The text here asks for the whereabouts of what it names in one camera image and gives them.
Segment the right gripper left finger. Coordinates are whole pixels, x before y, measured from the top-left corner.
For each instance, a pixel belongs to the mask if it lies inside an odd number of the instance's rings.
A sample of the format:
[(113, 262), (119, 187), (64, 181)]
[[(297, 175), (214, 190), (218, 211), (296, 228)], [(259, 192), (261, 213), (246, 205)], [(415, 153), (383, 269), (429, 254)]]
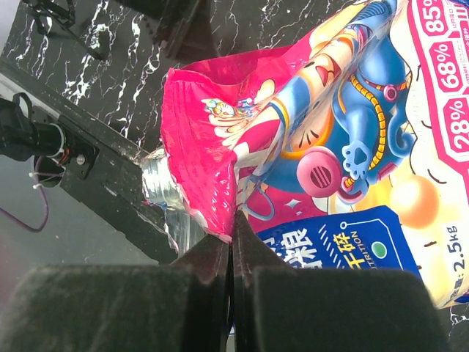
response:
[(208, 235), (170, 265), (50, 265), (1, 316), (3, 351), (224, 351), (228, 244)]

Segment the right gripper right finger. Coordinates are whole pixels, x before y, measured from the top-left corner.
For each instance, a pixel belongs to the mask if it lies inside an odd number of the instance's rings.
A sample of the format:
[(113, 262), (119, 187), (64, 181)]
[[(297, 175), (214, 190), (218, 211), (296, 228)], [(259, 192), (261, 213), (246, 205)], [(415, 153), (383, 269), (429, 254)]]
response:
[(423, 283), (399, 270), (295, 269), (235, 217), (237, 351), (448, 351)]

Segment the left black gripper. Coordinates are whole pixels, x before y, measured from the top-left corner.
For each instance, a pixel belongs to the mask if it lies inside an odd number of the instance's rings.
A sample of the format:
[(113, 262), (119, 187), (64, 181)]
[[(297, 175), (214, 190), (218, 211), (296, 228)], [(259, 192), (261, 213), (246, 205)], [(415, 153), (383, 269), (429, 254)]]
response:
[(210, 26), (210, 2), (201, 0), (122, 0), (143, 15), (152, 43), (168, 59), (202, 61), (221, 55)]

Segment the pink pet food bag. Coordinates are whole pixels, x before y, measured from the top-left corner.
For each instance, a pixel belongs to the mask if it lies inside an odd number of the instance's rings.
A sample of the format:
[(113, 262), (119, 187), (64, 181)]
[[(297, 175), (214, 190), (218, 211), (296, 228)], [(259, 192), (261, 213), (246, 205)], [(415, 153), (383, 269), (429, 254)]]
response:
[(468, 301), (468, 3), (357, 1), (295, 44), (171, 69), (147, 204), (296, 268), (398, 268)]

